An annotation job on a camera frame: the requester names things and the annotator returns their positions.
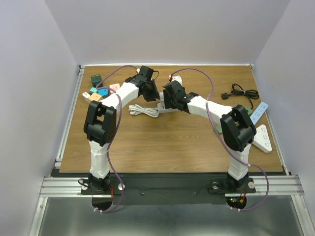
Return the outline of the pink cube adapter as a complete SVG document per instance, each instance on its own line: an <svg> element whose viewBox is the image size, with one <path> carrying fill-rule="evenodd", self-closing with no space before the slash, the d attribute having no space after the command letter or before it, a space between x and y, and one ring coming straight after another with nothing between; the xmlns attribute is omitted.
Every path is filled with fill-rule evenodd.
<svg viewBox="0 0 315 236"><path fill-rule="evenodd" d="M119 84L119 83L117 83L117 84L111 84L109 87L110 87L111 89L117 91L117 90L120 88L120 84Z"/></svg>

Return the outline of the blue square adapter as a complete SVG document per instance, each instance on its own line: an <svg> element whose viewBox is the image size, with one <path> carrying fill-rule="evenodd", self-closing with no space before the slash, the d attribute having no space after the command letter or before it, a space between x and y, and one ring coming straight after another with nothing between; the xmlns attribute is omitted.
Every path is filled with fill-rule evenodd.
<svg viewBox="0 0 315 236"><path fill-rule="evenodd" d="M106 88L99 89L98 94L102 97L108 97L109 96L109 90Z"/></svg>

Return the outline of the dark green charger plug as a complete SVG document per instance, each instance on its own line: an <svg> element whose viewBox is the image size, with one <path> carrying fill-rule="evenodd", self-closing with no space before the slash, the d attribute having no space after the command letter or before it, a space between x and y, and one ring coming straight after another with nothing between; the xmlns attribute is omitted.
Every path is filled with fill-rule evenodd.
<svg viewBox="0 0 315 236"><path fill-rule="evenodd" d="M99 83L101 83L102 78L99 74L91 76L91 83L93 87L96 87Z"/></svg>

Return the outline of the teal usb charger plug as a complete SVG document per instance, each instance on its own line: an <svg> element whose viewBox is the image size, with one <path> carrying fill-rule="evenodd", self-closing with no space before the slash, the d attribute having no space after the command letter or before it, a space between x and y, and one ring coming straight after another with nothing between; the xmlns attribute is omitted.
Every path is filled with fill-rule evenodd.
<svg viewBox="0 0 315 236"><path fill-rule="evenodd" d="M93 93L98 94L98 89L95 88L95 87L92 87L92 88L89 90L89 94L92 95Z"/></svg>

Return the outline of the orange cube adapter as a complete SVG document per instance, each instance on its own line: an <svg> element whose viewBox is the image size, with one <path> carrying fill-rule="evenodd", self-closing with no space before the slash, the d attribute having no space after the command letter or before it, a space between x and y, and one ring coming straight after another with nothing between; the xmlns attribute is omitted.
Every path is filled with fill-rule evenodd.
<svg viewBox="0 0 315 236"><path fill-rule="evenodd" d="M96 102L99 102L100 100L103 99L103 96L101 96L100 94L98 93L92 93L90 95L90 97L88 98L89 102L92 102L92 101L96 101Z"/></svg>

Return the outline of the white square adapter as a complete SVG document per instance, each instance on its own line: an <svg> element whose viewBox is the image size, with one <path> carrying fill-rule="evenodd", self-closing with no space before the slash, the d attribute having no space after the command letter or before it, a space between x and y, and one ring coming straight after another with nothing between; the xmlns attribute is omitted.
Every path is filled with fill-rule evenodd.
<svg viewBox="0 0 315 236"><path fill-rule="evenodd" d="M85 100L88 100L91 95L88 92L83 92L82 96L84 97Z"/></svg>

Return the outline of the light blue power strip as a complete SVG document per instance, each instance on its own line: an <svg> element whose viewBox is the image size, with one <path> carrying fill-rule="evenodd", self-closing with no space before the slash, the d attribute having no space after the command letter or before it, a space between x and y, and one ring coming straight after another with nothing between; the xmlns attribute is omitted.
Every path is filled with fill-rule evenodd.
<svg viewBox="0 0 315 236"><path fill-rule="evenodd" d="M264 115L264 113L266 112L268 108L268 104L266 104L265 102L261 102L258 107L255 109L255 111L252 113L251 115L251 120L252 123L254 125L256 125L258 123L258 121L260 120L260 118Z"/></svg>

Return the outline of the white triangular power strip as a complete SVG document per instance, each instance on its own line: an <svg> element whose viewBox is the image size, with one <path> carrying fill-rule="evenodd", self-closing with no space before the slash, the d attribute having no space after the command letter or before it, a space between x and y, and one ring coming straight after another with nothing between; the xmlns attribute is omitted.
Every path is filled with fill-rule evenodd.
<svg viewBox="0 0 315 236"><path fill-rule="evenodd" d="M272 146L266 125L262 124L256 128L256 135L254 136L252 144L264 153L270 153L272 151Z"/></svg>

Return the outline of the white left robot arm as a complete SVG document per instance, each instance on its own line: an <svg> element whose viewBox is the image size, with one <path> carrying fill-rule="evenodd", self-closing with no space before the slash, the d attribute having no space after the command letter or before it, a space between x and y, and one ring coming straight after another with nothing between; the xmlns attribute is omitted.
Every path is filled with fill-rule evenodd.
<svg viewBox="0 0 315 236"><path fill-rule="evenodd" d="M113 94L92 101L88 106L83 130L91 149L89 178L94 179L92 187L99 194L109 190L110 182L106 179L110 173L108 152L117 132L117 114L121 115L123 107L140 96L148 102L160 99L152 79L154 73L155 70L141 66L136 75L127 78Z"/></svg>

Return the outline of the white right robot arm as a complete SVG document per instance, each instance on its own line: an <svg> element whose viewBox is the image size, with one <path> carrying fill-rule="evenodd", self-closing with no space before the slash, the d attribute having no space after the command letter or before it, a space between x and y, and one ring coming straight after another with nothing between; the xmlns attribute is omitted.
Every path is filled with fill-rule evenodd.
<svg viewBox="0 0 315 236"><path fill-rule="evenodd" d="M164 86L164 100L171 108L189 114L208 118L211 125L221 126L222 134L217 134L221 144L231 156L227 188L237 192L244 187L243 178L248 174L249 152L256 135L256 128L247 110L242 105L224 106L208 101L202 96L190 92L178 81L171 81Z"/></svg>

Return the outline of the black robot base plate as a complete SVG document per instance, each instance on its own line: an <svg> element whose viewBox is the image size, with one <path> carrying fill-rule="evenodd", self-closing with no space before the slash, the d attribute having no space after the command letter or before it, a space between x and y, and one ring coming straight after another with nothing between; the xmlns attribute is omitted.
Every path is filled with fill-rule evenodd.
<svg viewBox="0 0 315 236"><path fill-rule="evenodd" d="M246 202L255 193L252 178L241 182L224 174L126 174L122 180L110 174L105 180L81 178L81 194L92 197L101 209L135 205L224 205Z"/></svg>

